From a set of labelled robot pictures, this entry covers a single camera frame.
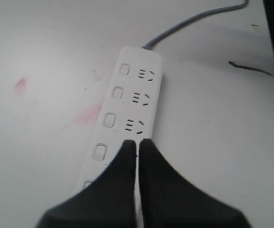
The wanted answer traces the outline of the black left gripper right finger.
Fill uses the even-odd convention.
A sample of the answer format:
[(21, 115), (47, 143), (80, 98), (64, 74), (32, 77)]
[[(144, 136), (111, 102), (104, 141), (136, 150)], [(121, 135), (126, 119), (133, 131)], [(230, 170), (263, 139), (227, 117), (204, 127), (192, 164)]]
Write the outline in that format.
[(139, 145), (139, 187), (146, 228), (249, 228), (244, 214), (181, 176), (151, 139)]

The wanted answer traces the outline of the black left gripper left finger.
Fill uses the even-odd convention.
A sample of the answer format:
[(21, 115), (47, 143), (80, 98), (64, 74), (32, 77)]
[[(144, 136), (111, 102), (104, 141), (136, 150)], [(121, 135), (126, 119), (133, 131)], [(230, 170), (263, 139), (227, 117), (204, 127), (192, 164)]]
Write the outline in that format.
[(136, 143), (123, 141), (110, 165), (77, 195), (47, 210), (39, 228), (135, 228)]

